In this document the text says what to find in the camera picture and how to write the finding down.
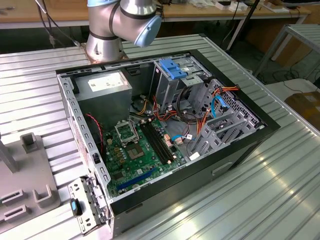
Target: aluminum profile surface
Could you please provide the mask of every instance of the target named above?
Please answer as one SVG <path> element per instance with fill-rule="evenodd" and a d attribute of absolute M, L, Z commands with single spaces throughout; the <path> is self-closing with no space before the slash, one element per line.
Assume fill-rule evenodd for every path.
<path fill-rule="evenodd" d="M 320 224 L 320 133 L 236 61 L 200 35 L 156 39 L 129 58 L 197 49 L 281 125 L 240 166 L 116 239 L 313 239 Z M 55 69 L 89 64 L 76 47 L 0 55 L 3 143 L 33 131 L 43 137 L 64 204 L 0 239 L 108 239 L 101 227 L 83 238 L 66 186 L 84 169 L 63 111 Z"/>

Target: wooden table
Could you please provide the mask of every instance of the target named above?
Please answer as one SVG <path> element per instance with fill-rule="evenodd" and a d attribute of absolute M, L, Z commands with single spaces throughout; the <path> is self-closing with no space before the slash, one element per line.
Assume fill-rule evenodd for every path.
<path fill-rule="evenodd" d="M 0 29 L 21 29 L 21 28 L 41 28 L 37 5 L 34 0 L 1 0 L 0 8 L 15 7 L 14 10 L 7 11 L 7 15 L 0 15 Z M 231 20 L 234 13 L 229 10 L 220 10 L 214 6 L 207 8 L 196 8 L 191 4 L 171 4 L 163 6 L 164 22 L 188 22 L 188 21 L 214 21 Z M 68 9 L 57 10 L 47 5 L 50 16 L 61 27 L 66 26 L 86 26 L 89 25 L 88 10 Z M 241 26 L 249 12 L 239 11 L 235 14 L 235 20 L 241 20 L 228 45 L 229 49 L 239 33 Z M 290 12 L 275 13 L 259 4 L 251 19 L 280 19 L 298 18 L 297 24 L 301 24 L 311 12 L 303 7 Z"/>

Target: ram slot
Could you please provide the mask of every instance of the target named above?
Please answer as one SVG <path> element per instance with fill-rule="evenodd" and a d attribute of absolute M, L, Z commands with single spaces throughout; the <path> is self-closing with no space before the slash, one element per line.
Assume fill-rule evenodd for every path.
<path fill-rule="evenodd" d="M 151 124 L 143 124 L 140 125 L 140 128 L 145 135 L 146 139 L 150 143 L 152 149 L 155 151 L 158 156 L 160 162 L 165 165 L 169 160 L 173 160 L 173 156 L 170 154 L 166 145 L 162 141 L 162 139 L 158 136 L 158 133 L 153 129 Z"/>
<path fill-rule="evenodd" d="M 157 141 L 159 142 L 161 149 L 164 151 L 164 154 L 166 155 L 166 157 L 169 160 L 174 160 L 173 155 L 171 154 L 171 152 L 169 151 L 167 145 L 163 142 L 162 138 L 158 135 L 157 131 L 155 130 L 155 128 L 151 125 L 151 123 L 147 124 L 147 128 L 149 129 L 149 131 L 151 132 L 152 136 L 157 136 Z"/>

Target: label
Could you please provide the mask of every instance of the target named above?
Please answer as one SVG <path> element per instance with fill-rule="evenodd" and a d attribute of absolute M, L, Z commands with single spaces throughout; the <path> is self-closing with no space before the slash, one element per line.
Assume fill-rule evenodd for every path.
<path fill-rule="evenodd" d="M 121 81 L 121 76 L 119 75 L 119 73 L 91 79 L 88 81 L 88 84 L 92 92 L 112 89 L 124 85 L 124 83 Z"/>
<path fill-rule="evenodd" d="M 308 99 L 309 102 L 316 102 L 317 99 L 314 96 L 304 96 L 306 99 Z"/>

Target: chip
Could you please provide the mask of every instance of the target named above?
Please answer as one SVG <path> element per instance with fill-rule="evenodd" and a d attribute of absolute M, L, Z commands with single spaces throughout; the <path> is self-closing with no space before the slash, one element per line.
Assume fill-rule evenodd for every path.
<path fill-rule="evenodd" d="M 120 171 L 120 172 L 117 172 L 117 173 L 115 173 L 115 174 L 113 175 L 113 178 L 114 178 L 115 180 L 118 180 L 118 179 L 123 178 L 123 177 L 124 177 L 124 175 L 122 174 L 121 171 Z"/>
<path fill-rule="evenodd" d="M 127 151 L 127 153 L 129 154 L 129 157 L 132 160 L 135 160 L 145 155 L 144 151 L 142 150 L 141 146 L 138 143 L 127 146 L 125 150 Z"/>

